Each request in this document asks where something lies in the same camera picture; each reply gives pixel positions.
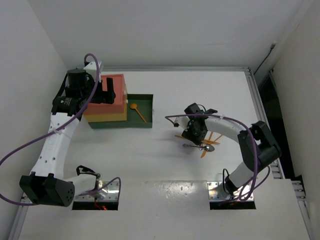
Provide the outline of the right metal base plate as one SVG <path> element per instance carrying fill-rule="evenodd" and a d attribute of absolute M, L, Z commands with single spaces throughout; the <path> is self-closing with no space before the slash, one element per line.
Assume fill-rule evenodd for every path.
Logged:
<path fill-rule="evenodd" d="M 249 191 L 251 190 L 251 183 L 248 183 L 245 186 L 240 187 L 236 190 L 233 195 L 226 193 L 223 189 L 222 181 L 208 181 L 207 189 L 208 189 L 208 198 L 210 203 L 222 203 L 222 202 L 232 202 L 237 201 L 240 202 L 244 200 Z"/>

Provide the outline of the orange plastic spoon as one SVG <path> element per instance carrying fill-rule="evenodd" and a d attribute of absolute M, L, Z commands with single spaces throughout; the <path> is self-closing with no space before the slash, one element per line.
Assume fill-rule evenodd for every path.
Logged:
<path fill-rule="evenodd" d="M 143 120 L 144 123 L 147 122 L 146 119 L 144 118 L 144 116 L 138 110 L 138 105 L 136 103 L 131 103 L 129 107 L 130 107 L 130 109 L 135 110 L 137 112 L 137 114 Z"/>

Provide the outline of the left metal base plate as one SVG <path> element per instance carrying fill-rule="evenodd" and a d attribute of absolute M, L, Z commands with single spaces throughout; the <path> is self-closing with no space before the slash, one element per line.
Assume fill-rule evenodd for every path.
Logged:
<path fill-rule="evenodd" d="M 98 203 L 108 203 L 108 202 L 117 202 L 119 199 L 119 188 L 120 182 L 118 179 L 108 184 L 98 193 L 94 195 L 78 195 L 74 198 L 74 202 L 94 202 L 95 200 Z"/>

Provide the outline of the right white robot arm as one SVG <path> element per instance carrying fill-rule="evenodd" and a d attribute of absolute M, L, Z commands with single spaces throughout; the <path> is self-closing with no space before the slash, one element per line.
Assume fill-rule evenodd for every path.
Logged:
<path fill-rule="evenodd" d="M 174 122 L 181 127 L 181 136 L 197 147 L 205 145 L 208 132 L 227 137 L 239 145 L 242 160 L 235 170 L 222 178 L 224 199 L 229 201 L 234 192 L 251 183 L 250 191 L 258 186 L 257 175 L 267 168 L 281 154 L 281 148 L 264 121 L 257 121 L 250 127 L 237 119 L 218 115 L 214 109 L 203 110 L 197 103 L 184 109 L 184 115 Z"/>

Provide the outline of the orange plastic knife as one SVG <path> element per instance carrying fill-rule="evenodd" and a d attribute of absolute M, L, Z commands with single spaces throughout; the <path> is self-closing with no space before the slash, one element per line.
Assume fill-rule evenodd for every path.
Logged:
<path fill-rule="evenodd" d="M 203 152 L 202 152 L 201 158 L 204 158 L 207 152 L 213 152 L 215 150 L 213 147 L 212 136 L 213 136 L 213 132 L 209 134 L 208 139 L 204 139 L 202 141 Z"/>

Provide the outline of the metal base plate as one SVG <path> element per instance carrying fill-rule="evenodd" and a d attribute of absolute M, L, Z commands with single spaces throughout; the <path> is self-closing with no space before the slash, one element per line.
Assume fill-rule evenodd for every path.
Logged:
<path fill-rule="evenodd" d="M 95 200 L 98 203 L 108 203 L 108 202 L 117 202 L 119 199 L 119 188 L 120 182 L 118 179 L 108 184 L 98 193 L 94 195 L 78 195 L 74 198 L 74 202 L 94 202 Z"/>
<path fill-rule="evenodd" d="M 222 203 L 222 202 L 232 202 L 237 201 L 240 202 L 244 200 L 249 191 L 251 190 L 251 183 L 248 183 L 245 186 L 240 187 L 236 190 L 233 195 L 226 193 L 223 189 L 222 181 L 208 181 L 207 189 L 208 189 L 208 198 L 210 203 Z"/>

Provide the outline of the silver metal spoon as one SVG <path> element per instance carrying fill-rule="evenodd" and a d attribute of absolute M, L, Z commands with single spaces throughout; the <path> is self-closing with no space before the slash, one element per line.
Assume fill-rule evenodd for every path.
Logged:
<path fill-rule="evenodd" d="M 211 153 L 215 150 L 215 147 L 210 144 L 198 146 L 198 145 L 191 145 L 191 144 L 184 143 L 182 146 L 184 148 L 197 148 L 197 149 L 203 150 L 205 152 L 209 152 L 209 153 Z"/>

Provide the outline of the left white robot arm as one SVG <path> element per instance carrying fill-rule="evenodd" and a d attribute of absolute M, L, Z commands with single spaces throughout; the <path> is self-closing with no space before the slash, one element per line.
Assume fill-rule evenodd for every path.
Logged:
<path fill-rule="evenodd" d="M 80 165 L 76 176 L 64 177 L 64 166 L 72 136 L 79 125 L 81 108 L 86 102 L 113 104 L 116 94 L 113 79 L 107 79 L 110 90 L 104 91 L 101 62 L 86 62 L 84 68 L 67 71 L 61 87 L 52 101 L 49 134 L 39 158 L 29 175 L 20 178 L 19 186 L 35 205 L 68 207 L 77 196 L 103 198 L 101 175 Z"/>

